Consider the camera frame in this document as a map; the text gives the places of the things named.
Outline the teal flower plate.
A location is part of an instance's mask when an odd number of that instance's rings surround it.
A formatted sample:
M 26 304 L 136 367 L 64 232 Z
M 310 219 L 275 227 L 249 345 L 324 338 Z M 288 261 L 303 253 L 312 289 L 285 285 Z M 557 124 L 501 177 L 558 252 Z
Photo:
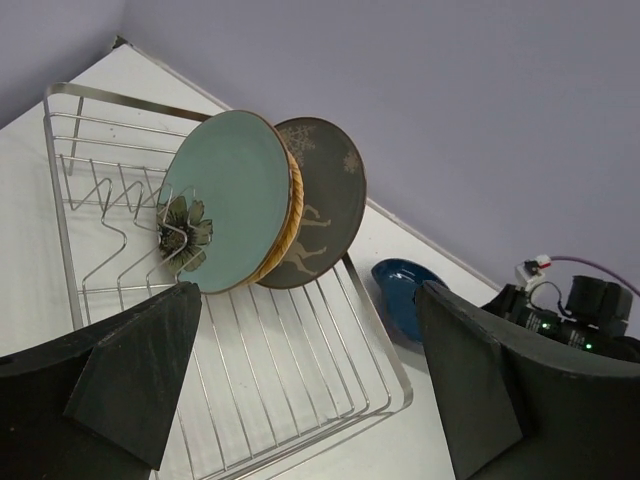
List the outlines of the teal flower plate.
M 247 281 L 284 232 L 291 184 L 283 141 L 261 116 L 231 110 L 197 126 L 158 198 L 159 252 L 171 274 L 209 294 Z

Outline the grey reindeer plate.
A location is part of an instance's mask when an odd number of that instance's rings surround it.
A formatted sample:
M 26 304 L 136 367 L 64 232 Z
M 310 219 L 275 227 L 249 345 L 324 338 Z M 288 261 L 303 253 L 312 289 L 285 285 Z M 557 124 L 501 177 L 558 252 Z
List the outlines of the grey reindeer plate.
M 292 289 L 318 279 L 347 253 L 364 216 L 367 178 L 356 144 L 336 124 L 296 117 L 276 130 L 298 164 L 304 205 L 295 240 L 258 284 Z

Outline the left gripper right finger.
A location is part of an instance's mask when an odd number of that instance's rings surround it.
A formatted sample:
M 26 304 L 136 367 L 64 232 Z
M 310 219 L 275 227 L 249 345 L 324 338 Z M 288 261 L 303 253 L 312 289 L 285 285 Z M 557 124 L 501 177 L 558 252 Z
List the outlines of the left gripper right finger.
M 638 477 L 636 339 L 579 350 L 433 282 L 415 305 L 456 478 Z

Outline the orange woven round plate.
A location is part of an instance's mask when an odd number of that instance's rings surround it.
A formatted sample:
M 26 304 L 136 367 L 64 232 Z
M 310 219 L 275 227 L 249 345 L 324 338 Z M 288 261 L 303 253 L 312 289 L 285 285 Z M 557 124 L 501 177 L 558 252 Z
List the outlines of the orange woven round plate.
M 286 151 L 288 164 L 291 173 L 290 206 L 287 220 L 283 232 L 278 237 L 271 248 L 267 259 L 260 268 L 250 277 L 247 284 L 260 281 L 277 266 L 279 266 L 286 256 L 289 248 L 297 238 L 299 225 L 304 208 L 304 185 L 299 166 L 293 155 Z

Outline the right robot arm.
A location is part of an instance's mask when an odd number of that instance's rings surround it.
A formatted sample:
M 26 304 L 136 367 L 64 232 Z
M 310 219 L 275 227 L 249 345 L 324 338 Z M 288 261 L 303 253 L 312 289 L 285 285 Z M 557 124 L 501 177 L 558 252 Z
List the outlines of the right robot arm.
M 508 284 L 483 309 L 572 348 L 623 361 L 639 361 L 639 340 L 626 334 L 633 303 L 615 282 L 576 275 L 555 311 L 533 303 L 534 290 Z

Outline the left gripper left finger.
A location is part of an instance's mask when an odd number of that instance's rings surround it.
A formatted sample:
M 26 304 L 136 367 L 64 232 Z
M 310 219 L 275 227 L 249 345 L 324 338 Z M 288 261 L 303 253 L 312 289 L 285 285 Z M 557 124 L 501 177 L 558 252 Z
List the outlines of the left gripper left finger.
M 191 282 L 1 359 L 4 479 L 147 479 L 159 470 L 193 350 Z

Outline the dark blue leaf plate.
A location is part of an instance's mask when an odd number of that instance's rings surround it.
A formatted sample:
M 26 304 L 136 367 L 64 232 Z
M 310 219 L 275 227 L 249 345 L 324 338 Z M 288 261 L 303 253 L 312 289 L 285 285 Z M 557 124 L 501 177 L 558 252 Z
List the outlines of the dark blue leaf plate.
M 413 261 L 388 258 L 371 269 L 378 285 L 387 318 L 407 339 L 422 343 L 417 320 L 415 292 L 425 282 L 435 282 L 448 289 L 449 286 L 432 270 Z

